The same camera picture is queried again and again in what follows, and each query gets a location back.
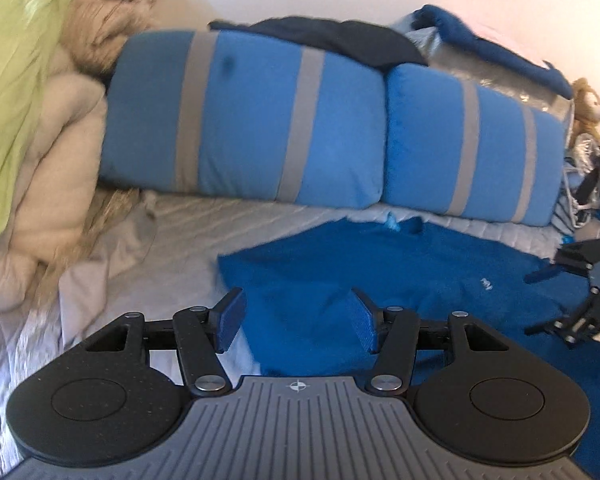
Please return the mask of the blue fleece sweater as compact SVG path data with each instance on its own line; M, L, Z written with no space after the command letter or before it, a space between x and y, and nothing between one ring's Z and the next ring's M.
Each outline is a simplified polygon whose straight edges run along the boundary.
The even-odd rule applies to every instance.
M531 283L545 260L419 218L396 226L331 221L218 263L224 284L245 293L242 329L268 376L368 372L374 358L352 324L359 292L427 320L470 313L582 387L592 417L576 459L600 478L600 342L569 348L553 335L524 332L585 300L585 278L554 271Z

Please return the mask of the striped cloth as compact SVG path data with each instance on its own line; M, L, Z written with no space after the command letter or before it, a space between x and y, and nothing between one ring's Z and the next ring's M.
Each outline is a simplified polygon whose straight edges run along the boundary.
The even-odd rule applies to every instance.
M564 160L558 199L550 225L566 243L574 241L577 229L583 228L591 214L591 195L596 185L595 174L586 174L571 157Z

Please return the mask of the white quilted bed cover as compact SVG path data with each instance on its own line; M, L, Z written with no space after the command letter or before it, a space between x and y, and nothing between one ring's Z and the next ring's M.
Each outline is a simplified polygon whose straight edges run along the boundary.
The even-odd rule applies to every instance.
M108 285L104 312L88 326L91 335L126 311L150 320L168 318L192 304L223 295L216 258L341 218L385 222L412 218L413 209L377 204L363 210L329 209L230 198L158 195L157 234L146 258ZM6 426L8 396L24 378L62 351L53 326L40 323L34 292L0 312L0 477L20 461Z

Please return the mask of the teddy bear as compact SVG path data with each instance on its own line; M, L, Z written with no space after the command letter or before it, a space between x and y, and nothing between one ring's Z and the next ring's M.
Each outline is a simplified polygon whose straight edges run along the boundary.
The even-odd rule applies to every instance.
M573 148L583 133L592 136L600 146L600 96L584 77L573 81L572 91L574 109L568 148Z

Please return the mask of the right blue striped pillow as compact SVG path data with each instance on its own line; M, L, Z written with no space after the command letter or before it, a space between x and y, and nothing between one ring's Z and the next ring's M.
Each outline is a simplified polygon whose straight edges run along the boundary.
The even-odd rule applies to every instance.
M387 106L385 203L465 219L550 223L565 145L555 117L414 64L389 73Z

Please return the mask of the blue striped pillow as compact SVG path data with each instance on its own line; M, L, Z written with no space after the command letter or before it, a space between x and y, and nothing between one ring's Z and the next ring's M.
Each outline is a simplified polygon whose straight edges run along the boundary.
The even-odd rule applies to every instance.
M381 74L245 32L143 32L107 93L100 178L119 188L362 209L382 192Z
M385 203L465 219L550 223L565 145L555 117L414 64L389 73L387 106Z

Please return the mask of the left blue striped pillow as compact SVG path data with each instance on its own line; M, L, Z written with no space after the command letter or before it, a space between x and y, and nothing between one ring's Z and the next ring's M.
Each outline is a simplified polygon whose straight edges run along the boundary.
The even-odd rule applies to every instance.
M100 178L119 188L362 209L382 192L381 74L245 32L143 32L107 93Z

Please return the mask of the blue folded garment on bag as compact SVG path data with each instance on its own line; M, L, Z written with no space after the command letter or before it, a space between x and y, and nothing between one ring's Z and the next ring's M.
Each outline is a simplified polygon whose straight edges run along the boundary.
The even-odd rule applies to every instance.
M414 30L434 27L445 44L503 66L567 100L573 97L570 83L552 63L542 60L490 26L465 21L433 4L425 4L412 17Z

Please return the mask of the dark navy garment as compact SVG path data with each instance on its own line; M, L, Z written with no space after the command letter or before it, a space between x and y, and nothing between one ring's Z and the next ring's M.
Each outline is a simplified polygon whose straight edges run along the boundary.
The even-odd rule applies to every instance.
M428 65L411 40L391 28L372 23L286 16L251 25L214 20L208 27L248 32L336 53L383 73L402 64Z

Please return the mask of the beige comforter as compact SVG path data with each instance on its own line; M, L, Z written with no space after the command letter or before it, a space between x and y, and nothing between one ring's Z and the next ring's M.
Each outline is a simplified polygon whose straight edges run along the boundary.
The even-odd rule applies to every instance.
M61 272L87 251L107 111L101 79L133 35L155 27L156 1L70 1L0 239L0 312L28 292L46 304Z

